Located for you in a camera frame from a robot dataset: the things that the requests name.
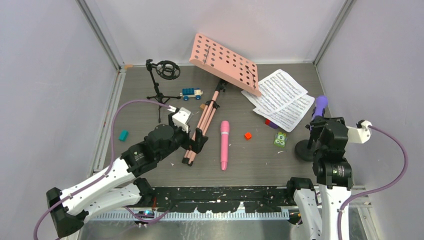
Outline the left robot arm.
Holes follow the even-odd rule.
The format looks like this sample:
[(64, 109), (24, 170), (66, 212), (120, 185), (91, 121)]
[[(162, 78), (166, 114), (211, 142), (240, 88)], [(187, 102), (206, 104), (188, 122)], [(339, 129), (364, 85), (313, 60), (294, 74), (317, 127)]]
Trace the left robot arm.
[(100, 198), (107, 192), (156, 168), (179, 148), (200, 153), (209, 138), (199, 128), (194, 136), (191, 138), (182, 127), (160, 124), (142, 142), (132, 145), (112, 161), (108, 168), (72, 187), (48, 190), (46, 197), (57, 236), (67, 237), (80, 230), (89, 216), (94, 215), (89, 208), (104, 209)]

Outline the sheet music page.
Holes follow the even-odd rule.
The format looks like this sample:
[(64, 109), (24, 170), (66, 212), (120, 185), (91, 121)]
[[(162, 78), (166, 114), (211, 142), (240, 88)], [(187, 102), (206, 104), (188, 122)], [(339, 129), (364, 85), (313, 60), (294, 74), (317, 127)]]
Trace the sheet music page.
[(261, 96), (245, 90), (241, 93), (260, 111), (266, 114), (276, 113), (294, 101), (303, 97), (308, 91), (291, 75), (278, 69), (258, 82)]
[(315, 98), (305, 94), (293, 103), (275, 113), (266, 114), (259, 108), (254, 108), (253, 112), (259, 114), (290, 133), (300, 123), (309, 109), (313, 106)]

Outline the black round base mic stand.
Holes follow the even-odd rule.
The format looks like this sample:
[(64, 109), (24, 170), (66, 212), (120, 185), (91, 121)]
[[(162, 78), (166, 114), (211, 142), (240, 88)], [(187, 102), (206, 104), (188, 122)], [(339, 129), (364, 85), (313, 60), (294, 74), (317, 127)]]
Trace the black round base mic stand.
[(311, 121), (306, 127), (309, 129), (309, 139), (299, 141), (294, 148), (295, 155), (305, 162), (314, 160), (314, 152), (319, 138), (319, 132), (315, 129), (316, 121)]

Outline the pink microphone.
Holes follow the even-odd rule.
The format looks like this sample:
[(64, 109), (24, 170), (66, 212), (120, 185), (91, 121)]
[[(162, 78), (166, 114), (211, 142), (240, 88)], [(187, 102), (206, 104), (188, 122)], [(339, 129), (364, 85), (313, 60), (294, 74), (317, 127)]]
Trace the pink microphone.
[(230, 123), (228, 121), (224, 120), (221, 122), (220, 133), (221, 133), (220, 163), (221, 163), (221, 170), (225, 171), (228, 166), (228, 155), (229, 155)]

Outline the pink music stand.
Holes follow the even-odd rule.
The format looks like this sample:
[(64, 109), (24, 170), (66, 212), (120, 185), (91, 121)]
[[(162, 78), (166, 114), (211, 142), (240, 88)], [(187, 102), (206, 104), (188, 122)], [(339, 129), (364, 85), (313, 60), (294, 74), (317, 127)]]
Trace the pink music stand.
[(261, 96), (257, 64), (202, 33), (195, 34), (189, 62), (219, 78), (212, 98), (205, 102), (205, 108), (196, 127), (200, 128), (204, 135), (220, 107), (217, 103), (218, 96), (226, 90), (227, 84), (232, 84), (257, 97)]

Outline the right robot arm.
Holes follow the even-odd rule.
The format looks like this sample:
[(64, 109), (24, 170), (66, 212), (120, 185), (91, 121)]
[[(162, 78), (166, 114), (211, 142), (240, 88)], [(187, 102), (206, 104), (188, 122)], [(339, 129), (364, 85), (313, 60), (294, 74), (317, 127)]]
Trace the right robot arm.
[(315, 141), (312, 170), (319, 187), (321, 205), (317, 204), (316, 190), (309, 178), (292, 177), (287, 182), (285, 198), (297, 205), (308, 240), (349, 239), (347, 199), (352, 195), (353, 172), (344, 157), (348, 143), (348, 128), (342, 117), (317, 116), (311, 123), (311, 137)]

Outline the purple microphone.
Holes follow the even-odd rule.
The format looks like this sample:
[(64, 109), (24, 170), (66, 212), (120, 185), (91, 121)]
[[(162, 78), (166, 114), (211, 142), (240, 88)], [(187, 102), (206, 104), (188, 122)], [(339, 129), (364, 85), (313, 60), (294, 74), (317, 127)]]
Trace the purple microphone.
[(315, 99), (315, 106), (312, 111), (311, 120), (316, 117), (324, 117), (328, 106), (328, 98), (325, 95), (320, 95)]

